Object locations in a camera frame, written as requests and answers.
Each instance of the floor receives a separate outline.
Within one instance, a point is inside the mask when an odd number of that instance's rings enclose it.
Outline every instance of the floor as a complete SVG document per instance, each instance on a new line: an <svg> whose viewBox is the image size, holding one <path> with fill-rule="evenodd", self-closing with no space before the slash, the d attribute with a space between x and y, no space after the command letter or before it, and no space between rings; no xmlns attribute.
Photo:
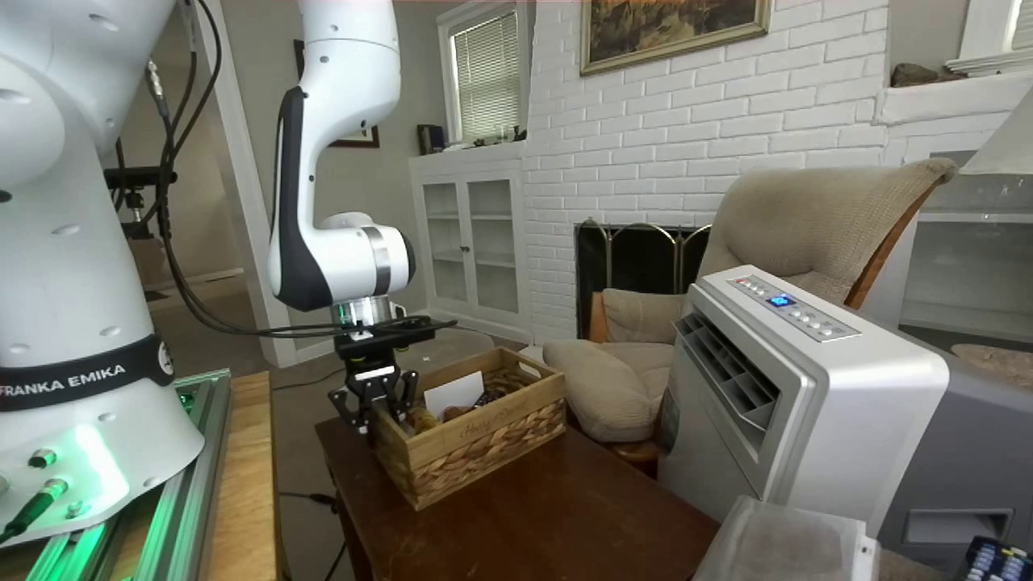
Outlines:
<svg viewBox="0 0 1033 581"><path fill-rule="evenodd" d="M207 309L237 327L251 327L249 297L238 276L195 285L195 289ZM269 371L258 338L224 337L199 327L174 289L166 289L158 299L151 299L151 315L177 360L177 375L216 369L228 369L233 375ZM396 360L403 369L432 371L457 355L475 355L492 344L495 343L488 337L442 330L432 343L400 349ZM337 355L287 371L272 371L279 525L283 576L291 576L291 581L353 577L350 555L343 555L343 563L337 559L343 551L337 512L311 501L311 493L333 493L312 425L337 416L325 393L340 388L340 381L343 360Z"/></svg>

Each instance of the white cabinet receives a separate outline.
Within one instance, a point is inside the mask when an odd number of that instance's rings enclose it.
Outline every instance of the white cabinet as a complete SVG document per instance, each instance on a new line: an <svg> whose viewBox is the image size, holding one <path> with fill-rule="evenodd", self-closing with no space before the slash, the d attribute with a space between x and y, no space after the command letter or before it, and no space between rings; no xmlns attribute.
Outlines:
<svg viewBox="0 0 1033 581"><path fill-rule="evenodd" d="M431 309L508 338L525 338L516 167L502 152L409 161Z"/></svg>

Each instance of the white brick wall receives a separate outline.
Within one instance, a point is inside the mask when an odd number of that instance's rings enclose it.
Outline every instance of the white brick wall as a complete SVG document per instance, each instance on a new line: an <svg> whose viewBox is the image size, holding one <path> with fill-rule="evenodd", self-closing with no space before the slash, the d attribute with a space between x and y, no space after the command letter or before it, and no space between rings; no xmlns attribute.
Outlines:
<svg viewBox="0 0 1033 581"><path fill-rule="evenodd" d="M755 167L901 166L975 148L987 119L895 132L885 94L888 0L773 0L768 35L577 74L577 6L540 2L524 238L531 332L575 337L575 223L709 223Z"/></svg>

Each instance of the lamp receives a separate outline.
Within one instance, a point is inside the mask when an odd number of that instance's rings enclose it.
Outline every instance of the lamp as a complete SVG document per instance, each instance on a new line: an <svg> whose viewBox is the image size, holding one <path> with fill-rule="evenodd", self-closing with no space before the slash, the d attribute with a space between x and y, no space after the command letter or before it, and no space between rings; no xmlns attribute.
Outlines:
<svg viewBox="0 0 1033 581"><path fill-rule="evenodd" d="M1033 91L960 173L1033 173Z"/></svg>

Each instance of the dark wooden table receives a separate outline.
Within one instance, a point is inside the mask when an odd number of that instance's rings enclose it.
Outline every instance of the dark wooden table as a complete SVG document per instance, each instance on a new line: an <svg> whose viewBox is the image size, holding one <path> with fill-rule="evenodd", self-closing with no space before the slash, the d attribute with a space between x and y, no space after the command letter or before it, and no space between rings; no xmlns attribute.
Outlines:
<svg viewBox="0 0 1033 581"><path fill-rule="evenodd" d="M689 581L716 533L709 515L571 428L420 512L347 424L315 434L354 577Z"/></svg>

